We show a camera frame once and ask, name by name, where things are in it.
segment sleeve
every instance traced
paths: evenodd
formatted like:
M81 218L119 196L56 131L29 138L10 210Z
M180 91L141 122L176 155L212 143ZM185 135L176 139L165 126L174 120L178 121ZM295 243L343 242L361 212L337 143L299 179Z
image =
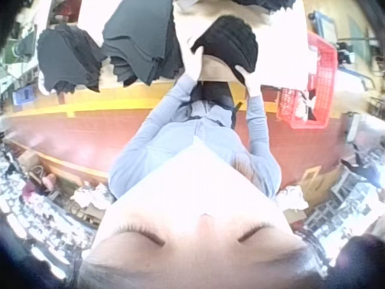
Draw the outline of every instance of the sleeve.
M282 173L278 162L270 152L269 130L262 95L249 98L246 121L254 170L259 177L263 193L268 197L274 197L280 187Z
M187 75L182 75L176 85L146 117L138 132L119 154L108 178L109 187L116 198L125 194L145 176L146 144L171 121L180 105L190 100L190 93L195 85L194 80Z

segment light blue long-sleeve shirt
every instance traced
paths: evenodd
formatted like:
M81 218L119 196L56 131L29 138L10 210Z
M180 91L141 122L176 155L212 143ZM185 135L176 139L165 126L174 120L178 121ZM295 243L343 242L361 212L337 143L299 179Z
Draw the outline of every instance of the light blue long-sleeve shirt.
M208 108L202 101L186 106L185 108L189 108L187 110L180 110L182 104L190 101L190 93L195 85L195 81L183 75L150 112L115 160L109 174L109 187L116 198L127 193L168 159L192 145L194 136L199 137L209 149L229 164L233 163L237 154L247 154L258 178L258 187L268 197L275 195L281 183L281 170L270 152L262 96L250 97L248 100L248 152L237 133L230 128L231 111L218 105ZM189 116L200 118L187 120Z

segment hand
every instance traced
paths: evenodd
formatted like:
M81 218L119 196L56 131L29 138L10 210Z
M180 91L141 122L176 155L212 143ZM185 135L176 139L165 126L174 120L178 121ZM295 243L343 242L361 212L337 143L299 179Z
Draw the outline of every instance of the hand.
M195 54L191 51L189 43L182 47L182 58L185 66L185 73L194 81L198 81L202 72L203 46L199 47Z
M245 85L251 98L262 95L260 92L260 78L257 75L257 69L252 73L248 73L242 66L239 65L236 65L235 69L238 70L238 72L244 77Z

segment stack of black clothes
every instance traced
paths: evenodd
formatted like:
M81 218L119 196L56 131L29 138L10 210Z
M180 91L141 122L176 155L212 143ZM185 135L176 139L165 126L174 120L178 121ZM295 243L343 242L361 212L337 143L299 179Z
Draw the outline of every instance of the stack of black clothes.
M293 8L295 0L233 0L241 5L258 5L270 11Z
M102 50L84 30L58 25L44 30L38 39L38 64L44 74L44 87L73 93L77 85L99 91Z
M183 67L172 0L123 0L103 30L103 53L114 74L129 86L160 76L173 79Z
M196 40L191 50L195 52L200 46L205 48L204 54L223 60L243 84L245 79L235 66L242 66L249 73L255 70L258 43L251 27L240 18L231 15L219 17Z

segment black pants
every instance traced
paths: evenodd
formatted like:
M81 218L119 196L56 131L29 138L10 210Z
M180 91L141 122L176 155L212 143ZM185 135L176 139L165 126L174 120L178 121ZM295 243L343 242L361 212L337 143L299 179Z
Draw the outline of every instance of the black pants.
M234 104L233 95L227 82L219 81L200 81L191 92L191 102L208 101L215 105L219 105L225 110L232 112L232 129L236 125L236 113L242 103L237 106Z

